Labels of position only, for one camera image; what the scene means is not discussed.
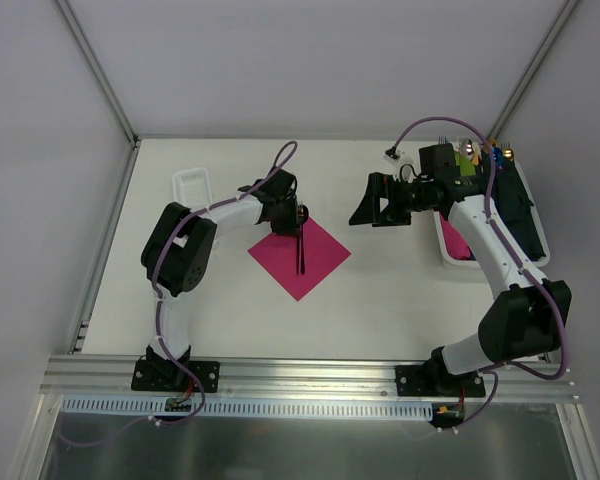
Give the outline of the magenta paper napkin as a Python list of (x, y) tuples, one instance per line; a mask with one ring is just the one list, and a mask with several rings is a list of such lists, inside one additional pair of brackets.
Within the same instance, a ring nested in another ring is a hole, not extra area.
[(252, 246), (251, 257), (296, 301), (300, 301), (350, 255), (350, 251), (310, 218), (304, 225), (306, 273), (296, 271), (296, 238), (271, 233)]

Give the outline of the black fork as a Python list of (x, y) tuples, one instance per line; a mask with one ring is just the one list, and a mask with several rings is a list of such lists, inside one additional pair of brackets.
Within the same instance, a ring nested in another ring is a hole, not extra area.
[(298, 275), (304, 275), (306, 272), (305, 267), (305, 253), (304, 253), (304, 223), (306, 220), (305, 207), (300, 204), (297, 210), (297, 223), (298, 233), (296, 238), (296, 271)]

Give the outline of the purple metallic spoon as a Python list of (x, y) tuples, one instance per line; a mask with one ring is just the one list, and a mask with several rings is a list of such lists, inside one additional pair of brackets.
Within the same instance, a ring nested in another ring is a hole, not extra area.
[(299, 249), (298, 272), (300, 275), (304, 275), (306, 273), (304, 225), (306, 224), (308, 219), (309, 219), (309, 209), (305, 205), (301, 205), (299, 208), (300, 234), (299, 234), (299, 238), (298, 238), (298, 249)]

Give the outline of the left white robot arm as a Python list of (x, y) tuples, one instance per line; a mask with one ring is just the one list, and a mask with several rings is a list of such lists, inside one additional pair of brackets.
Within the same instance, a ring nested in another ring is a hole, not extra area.
[(198, 211), (168, 204), (141, 254), (155, 300), (154, 337), (136, 362), (134, 390), (176, 391), (201, 376), (189, 365), (191, 342), (184, 296), (202, 281), (214, 242), (244, 227), (267, 223), (283, 237), (302, 238), (308, 209), (297, 198), (297, 178), (274, 167), (237, 195)]

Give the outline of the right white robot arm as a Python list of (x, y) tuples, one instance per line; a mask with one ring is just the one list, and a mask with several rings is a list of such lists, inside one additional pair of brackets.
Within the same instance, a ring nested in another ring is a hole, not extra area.
[(392, 175), (369, 175), (352, 226), (406, 226), (414, 212), (441, 214), (468, 244), (486, 277), (493, 303), (473, 335), (431, 352), (406, 386), (419, 393), (455, 396), (481, 373), (523, 357), (567, 347), (566, 320), (572, 294), (563, 281), (552, 282), (519, 246), (496, 211), (490, 185), (495, 170), (466, 176), (449, 143), (423, 147), (420, 171), (408, 167), (396, 147), (385, 152)]

